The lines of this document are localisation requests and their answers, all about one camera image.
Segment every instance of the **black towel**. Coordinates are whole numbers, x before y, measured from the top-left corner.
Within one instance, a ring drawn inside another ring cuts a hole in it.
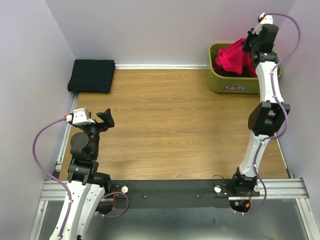
[[[68,91],[75,93],[110,93],[115,73],[113,60],[87,60],[74,61]]]

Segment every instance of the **wooden floor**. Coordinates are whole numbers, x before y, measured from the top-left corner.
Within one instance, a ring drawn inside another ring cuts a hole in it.
[[[114,180],[232,177],[245,155],[257,95],[215,94],[206,70],[116,70],[110,94],[81,93],[77,108],[111,109],[115,127],[100,134],[99,172]],[[72,127],[70,136],[79,130]],[[67,145],[60,179],[71,160]],[[275,140],[259,172],[287,178]]]

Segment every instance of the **plastic bin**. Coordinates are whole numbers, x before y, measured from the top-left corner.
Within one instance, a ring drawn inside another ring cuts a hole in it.
[[[212,62],[216,60],[219,49],[225,49],[231,42],[219,42],[209,48],[208,85],[214,93],[229,94],[259,94],[259,81],[257,77],[230,77],[217,74],[212,68]],[[278,78],[282,74],[278,68]]]

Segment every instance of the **pink fabric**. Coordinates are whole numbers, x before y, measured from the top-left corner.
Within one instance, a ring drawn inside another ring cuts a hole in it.
[[[227,72],[242,74],[246,68],[251,77],[257,77],[254,64],[250,59],[250,53],[242,51],[242,43],[246,40],[241,38],[226,49],[219,49],[215,60],[218,67]]]

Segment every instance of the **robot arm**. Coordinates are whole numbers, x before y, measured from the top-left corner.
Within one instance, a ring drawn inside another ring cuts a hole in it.
[[[273,25],[271,15],[262,15],[258,18],[259,24],[248,32],[248,37],[243,43],[243,51],[249,52],[251,60],[255,66],[255,72],[259,81],[260,104],[251,113],[248,120],[250,130],[250,140],[244,159],[235,175],[233,176],[235,186],[241,186],[245,190],[252,191],[257,182],[257,174],[261,159],[270,139],[279,131],[285,121],[283,111],[274,98],[275,95],[284,106],[287,113],[290,105],[285,104],[281,96],[278,83],[278,69],[273,71],[273,86],[271,83],[272,69],[278,63],[278,57],[272,52],[274,41],[278,32],[278,27]],[[261,147],[254,163],[255,154]]]
[[[80,128],[70,140],[72,160],[68,168],[68,188],[72,194],[72,204],[67,222],[62,233],[63,240],[84,239],[97,206],[105,195],[110,192],[111,179],[108,174],[99,173],[98,162],[100,132],[113,128],[115,122],[110,109],[97,113],[103,122],[91,119],[87,108],[75,109],[66,115],[69,124]],[[69,197],[66,195],[57,225],[50,240],[61,239],[58,235],[64,225],[68,210]]]

